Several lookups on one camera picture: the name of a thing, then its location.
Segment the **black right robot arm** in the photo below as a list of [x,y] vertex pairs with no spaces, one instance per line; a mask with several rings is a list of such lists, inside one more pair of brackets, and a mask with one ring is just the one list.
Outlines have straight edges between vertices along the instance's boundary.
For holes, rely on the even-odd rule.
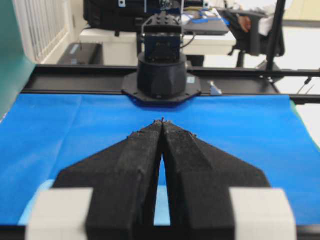
[[[144,52],[125,81],[130,95],[179,100],[199,91],[182,54],[183,27],[165,11],[142,25]],[[193,240],[295,240],[285,192],[264,172],[169,121],[162,123],[170,222]]]

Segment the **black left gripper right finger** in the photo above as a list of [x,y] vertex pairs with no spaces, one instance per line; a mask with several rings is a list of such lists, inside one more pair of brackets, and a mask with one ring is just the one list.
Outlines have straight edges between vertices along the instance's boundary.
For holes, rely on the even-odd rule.
[[171,224],[190,240],[295,240],[285,192],[259,168],[163,124]]

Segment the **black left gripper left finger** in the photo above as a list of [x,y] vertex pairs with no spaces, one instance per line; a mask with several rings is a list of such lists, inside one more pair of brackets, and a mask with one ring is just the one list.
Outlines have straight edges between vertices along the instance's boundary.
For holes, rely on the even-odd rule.
[[28,240],[131,240],[154,223],[162,123],[60,171],[31,212]]

